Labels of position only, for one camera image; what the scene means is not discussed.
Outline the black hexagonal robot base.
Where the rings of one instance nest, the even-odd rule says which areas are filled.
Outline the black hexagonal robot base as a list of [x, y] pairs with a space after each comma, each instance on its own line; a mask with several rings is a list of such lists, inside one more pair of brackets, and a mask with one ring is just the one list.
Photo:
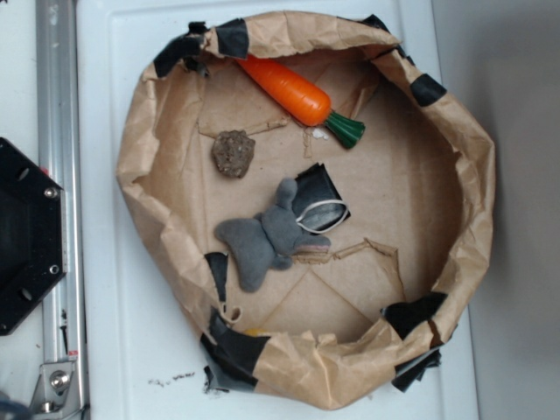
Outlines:
[[1, 334], [8, 336], [66, 274], [63, 189], [1, 139]]

